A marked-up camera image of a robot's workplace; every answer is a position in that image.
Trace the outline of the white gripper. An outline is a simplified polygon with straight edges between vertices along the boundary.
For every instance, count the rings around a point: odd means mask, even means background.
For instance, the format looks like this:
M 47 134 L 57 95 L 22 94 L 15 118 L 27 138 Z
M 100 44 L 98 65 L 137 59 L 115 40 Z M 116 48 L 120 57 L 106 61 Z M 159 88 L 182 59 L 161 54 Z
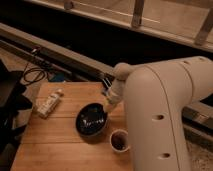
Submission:
M 107 99 L 111 103 L 105 103 L 104 104 L 104 111 L 105 112 L 111 112 L 113 110 L 112 104 L 120 103 L 123 99 L 123 91 L 124 91 L 124 81 L 120 81 L 118 79 L 115 79 L 112 82 L 111 87 L 108 89 L 107 92 Z

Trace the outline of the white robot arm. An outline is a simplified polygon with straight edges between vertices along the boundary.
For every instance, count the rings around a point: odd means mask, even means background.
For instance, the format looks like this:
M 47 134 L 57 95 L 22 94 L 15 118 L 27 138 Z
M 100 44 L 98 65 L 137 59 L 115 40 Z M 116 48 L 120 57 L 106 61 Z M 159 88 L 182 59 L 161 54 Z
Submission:
M 104 110 L 124 104 L 134 171 L 191 171 L 185 106 L 213 94 L 213 61 L 202 56 L 119 63 Z

